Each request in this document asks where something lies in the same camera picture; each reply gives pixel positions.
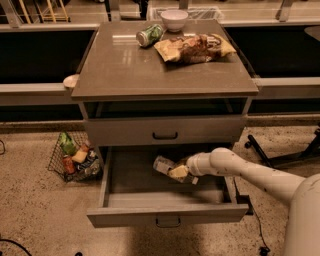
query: cabinet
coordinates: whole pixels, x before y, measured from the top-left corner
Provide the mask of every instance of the cabinet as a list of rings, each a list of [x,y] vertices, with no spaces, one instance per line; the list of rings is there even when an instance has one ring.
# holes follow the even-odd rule
[[[104,168],[99,205],[88,217],[96,227],[240,221],[248,206],[236,203],[224,177],[180,184],[152,164],[159,154],[179,160],[232,146],[258,89],[236,54],[204,64],[164,63],[135,40],[150,24],[102,24],[72,93]],[[225,36],[212,20],[189,21],[183,30],[208,32]]]

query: basket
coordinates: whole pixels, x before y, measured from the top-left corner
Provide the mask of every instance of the basket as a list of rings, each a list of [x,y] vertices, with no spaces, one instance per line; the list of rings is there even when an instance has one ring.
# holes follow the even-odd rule
[[[74,142],[80,147],[80,145],[88,139],[88,136],[83,131],[75,131],[75,132],[68,132],[70,137],[74,140]],[[59,144],[59,137],[61,133],[58,136],[57,142],[54,146],[52,156],[50,158],[50,162],[48,165],[48,170],[55,172],[58,174],[58,176],[63,179],[65,182],[70,181],[85,181],[85,180],[91,180],[91,179],[98,179],[101,177],[101,168],[99,168],[99,172],[96,174],[84,174],[75,172],[74,174],[68,174],[65,171],[65,168],[63,166],[62,159],[64,157],[64,152],[62,151],[60,144]]]

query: cabinet top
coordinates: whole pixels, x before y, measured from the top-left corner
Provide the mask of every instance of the cabinet top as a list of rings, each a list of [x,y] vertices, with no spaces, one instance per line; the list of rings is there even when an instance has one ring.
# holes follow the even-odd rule
[[[151,46],[141,48],[136,33],[155,22],[101,24],[72,98],[83,101],[251,96],[258,93],[237,54],[215,62],[165,63]],[[180,33],[164,38],[215,33],[226,38],[215,20],[190,20]]]

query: drawer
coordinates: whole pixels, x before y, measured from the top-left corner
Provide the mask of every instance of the drawer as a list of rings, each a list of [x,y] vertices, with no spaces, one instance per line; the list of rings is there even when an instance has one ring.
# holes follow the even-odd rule
[[[96,146],[236,142],[245,118],[234,116],[124,118],[84,121]]]
[[[188,147],[183,148],[109,148],[99,205],[87,211],[94,227],[178,227],[240,221],[248,205],[235,203],[224,177],[205,176],[197,185],[182,184],[153,169],[153,161],[159,154],[167,152],[174,159],[191,153]]]

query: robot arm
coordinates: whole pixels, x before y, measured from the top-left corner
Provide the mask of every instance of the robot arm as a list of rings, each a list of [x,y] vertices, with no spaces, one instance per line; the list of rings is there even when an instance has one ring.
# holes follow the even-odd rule
[[[194,176],[240,176],[287,206],[304,180],[297,175],[245,161],[226,148],[191,156],[186,166]]]
[[[282,256],[320,255],[320,174],[303,178],[248,162],[226,148],[189,157],[188,175],[240,176],[289,207]],[[181,165],[170,170],[181,172]]]

